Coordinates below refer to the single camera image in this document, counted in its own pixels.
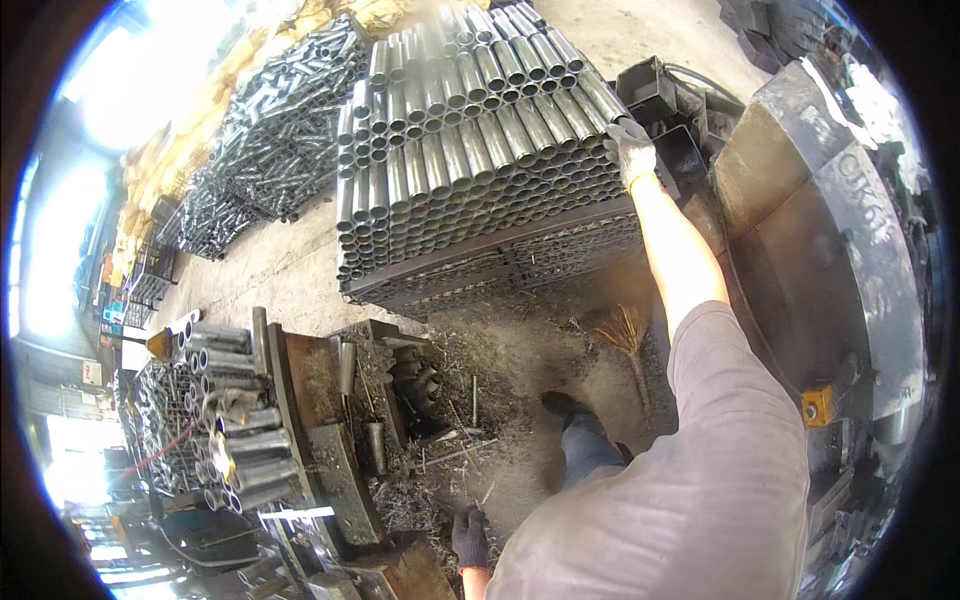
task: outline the gloved hand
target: gloved hand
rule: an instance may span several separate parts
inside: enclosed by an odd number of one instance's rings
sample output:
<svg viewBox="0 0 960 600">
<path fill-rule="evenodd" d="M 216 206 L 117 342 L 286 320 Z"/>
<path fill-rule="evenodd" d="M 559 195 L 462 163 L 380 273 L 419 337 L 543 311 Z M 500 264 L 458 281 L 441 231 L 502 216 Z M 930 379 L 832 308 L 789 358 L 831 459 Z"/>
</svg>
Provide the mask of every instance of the gloved hand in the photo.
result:
<svg viewBox="0 0 960 600">
<path fill-rule="evenodd" d="M 488 568 L 490 547 L 483 525 L 487 516 L 472 509 L 462 511 L 453 518 L 453 551 L 460 557 L 460 568 L 479 566 Z"/>
<path fill-rule="evenodd" d="M 620 180 L 630 192 L 630 186 L 636 178 L 654 172 L 657 149 L 643 127 L 626 117 L 620 118 L 617 125 L 608 125 L 607 135 L 611 138 L 603 143 L 607 158 L 611 162 L 619 161 Z"/>
</svg>

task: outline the concrete floor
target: concrete floor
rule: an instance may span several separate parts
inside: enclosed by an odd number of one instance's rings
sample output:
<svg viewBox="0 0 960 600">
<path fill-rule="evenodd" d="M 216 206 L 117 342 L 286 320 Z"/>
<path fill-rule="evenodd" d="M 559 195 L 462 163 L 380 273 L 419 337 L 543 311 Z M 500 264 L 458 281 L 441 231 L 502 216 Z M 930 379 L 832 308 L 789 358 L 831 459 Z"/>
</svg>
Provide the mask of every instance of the concrete floor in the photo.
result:
<svg viewBox="0 0 960 600">
<path fill-rule="evenodd" d="M 715 0 L 540 0 L 537 7 L 607 79 L 651 55 L 700 71 L 744 100 L 769 77 L 744 58 L 733 31 L 720 21 Z M 160 330 L 193 308 L 202 309 L 211 323 L 245 325 L 250 307 L 263 305 L 272 322 L 303 334 L 325 335 L 368 317 L 397 323 L 414 334 L 429 332 L 430 326 L 341 299 L 333 277 L 333 222 L 333 204 L 317 202 L 294 225 L 265 224 L 249 232 L 224 261 L 182 256 L 177 266 L 180 284 L 167 293 L 148 328 Z M 576 302 L 548 304 L 521 315 L 498 312 L 495 319 L 484 306 L 431 319 L 445 331 L 483 340 L 492 353 L 487 362 L 498 371 L 485 375 L 503 380 L 529 417 L 522 424 L 525 429 L 514 432 L 513 439 L 522 442 L 500 444 L 485 461 L 484 472 L 466 482 L 467 497 L 483 497 L 496 483 L 486 508 L 500 543 L 560 486 L 563 455 L 557 423 L 540 408 L 539 392 L 562 388 L 592 404 L 611 437 L 633 452 L 645 450 L 656 435 L 676 426 L 662 372 L 654 373 L 651 384 L 657 414 L 641 418 L 626 358 L 609 348 L 589 347 L 585 336 L 558 327 L 575 316 L 570 311 L 576 312 L 571 308 Z M 550 306 L 555 308 L 552 316 Z"/>
</svg>

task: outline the black shoe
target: black shoe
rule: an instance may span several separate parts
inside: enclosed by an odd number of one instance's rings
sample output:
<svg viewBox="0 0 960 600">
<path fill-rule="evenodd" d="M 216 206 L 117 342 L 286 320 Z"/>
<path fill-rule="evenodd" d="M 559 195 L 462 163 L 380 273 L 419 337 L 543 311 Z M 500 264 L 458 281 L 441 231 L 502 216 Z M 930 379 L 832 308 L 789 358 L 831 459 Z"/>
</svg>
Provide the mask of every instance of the black shoe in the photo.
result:
<svg viewBox="0 0 960 600">
<path fill-rule="evenodd" d="M 564 420 L 561 431 L 569 427 L 577 415 L 594 415 L 593 409 L 589 406 L 563 392 L 544 392 L 540 395 L 540 404 L 546 412 Z"/>
</svg>

